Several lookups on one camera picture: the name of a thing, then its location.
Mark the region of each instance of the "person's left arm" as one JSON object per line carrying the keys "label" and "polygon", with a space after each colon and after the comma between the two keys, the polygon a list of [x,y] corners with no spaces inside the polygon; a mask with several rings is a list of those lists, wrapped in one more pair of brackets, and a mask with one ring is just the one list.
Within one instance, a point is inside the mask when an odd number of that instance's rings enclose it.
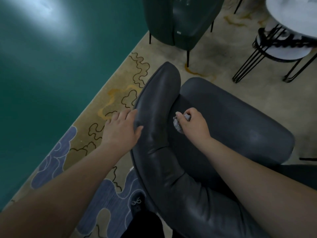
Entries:
{"label": "person's left arm", "polygon": [[0,237],[69,237],[94,193],[118,160],[137,143],[137,110],[113,115],[102,142],[88,156],[0,214]]}

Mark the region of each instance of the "person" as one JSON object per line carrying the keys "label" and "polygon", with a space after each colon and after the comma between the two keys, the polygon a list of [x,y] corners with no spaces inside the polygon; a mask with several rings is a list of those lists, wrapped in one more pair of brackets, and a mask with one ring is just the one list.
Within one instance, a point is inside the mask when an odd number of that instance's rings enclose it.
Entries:
{"label": "person", "polygon": [[[186,137],[205,154],[238,200],[270,236],[316,236],[317,191],[213,139],[205,119],[195,108],[185,113],[192,116],[190,121],[180,112],[176,116]],[[137,143],[143,127],[134,130],[136,114],[137,110],[129,109],[114,114],[105,124],[99,147],[2,212],[0,237],[69,237],[99,184]],[[135,194],[130,207],[133,220],[123,238],[148,237],[146,230],[149,229],[155,229],[156,237],[164,237],[161,221],[147,210],[144,195]]]}

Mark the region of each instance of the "floor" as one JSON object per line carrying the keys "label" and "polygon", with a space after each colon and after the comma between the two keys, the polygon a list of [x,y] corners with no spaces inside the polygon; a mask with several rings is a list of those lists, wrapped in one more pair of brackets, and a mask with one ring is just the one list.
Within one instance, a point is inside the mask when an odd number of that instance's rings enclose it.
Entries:
{"label": "floor", "polygon": [[147,31],[141,0],[0,0],[0,210]]}
{"label": "floor", "polygon": [[[232,76],[252,53],[256,32],[269,18],[264,0],[244,0],[233,15],[238,1],[225,0],[213,32],[207,30],[191,51],[189,68],[185,66],[185,51],[164,45],[153,37],[149,44],[147,33],[8,205],[94,150],[101,142],[105,120],[125,107],[133,107],[145,83],[165,61],[179,69],[182,83],[193,76],[203,77],[289,129],[296,145],[288,164],[309,163],[300,161],[299,156],[316,157],[317,64],[312,63],[292,83],[284,83],[282,77],[292,64],[264,59],[240,83],[234,84]],[[103,181],[73,238],[120,236],[131,218],[126,209],[129,197],[141,190],[132,167],[130,155],[126,154]],[[166,224],[164,231],[166,237],[171,237],[171,229]]]}

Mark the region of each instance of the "person's left hand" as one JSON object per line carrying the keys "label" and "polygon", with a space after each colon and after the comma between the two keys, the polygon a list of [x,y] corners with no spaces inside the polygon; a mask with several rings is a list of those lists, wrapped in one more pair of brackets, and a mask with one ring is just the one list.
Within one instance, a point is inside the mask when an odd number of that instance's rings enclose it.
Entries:
{"label": "person's left hand", "polygon": [[143,129],[143,126],[139,126],[134,131],[133,122],[136,114],[136,109],[131,111],[128,108],[115,113],[111,120],[107,120],[100,146],[110,149],[120,157],[129,152],[137,143]]}

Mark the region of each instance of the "foot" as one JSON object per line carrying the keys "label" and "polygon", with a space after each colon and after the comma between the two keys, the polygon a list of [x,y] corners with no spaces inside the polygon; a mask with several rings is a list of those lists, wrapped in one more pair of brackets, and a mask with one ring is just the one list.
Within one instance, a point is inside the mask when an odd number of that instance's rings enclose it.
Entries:
{"label": "foot", "polygon": [[135,193],[130,202],[132,217],[142,210],[147,210],[145,206],[145,196],[142,192]]}

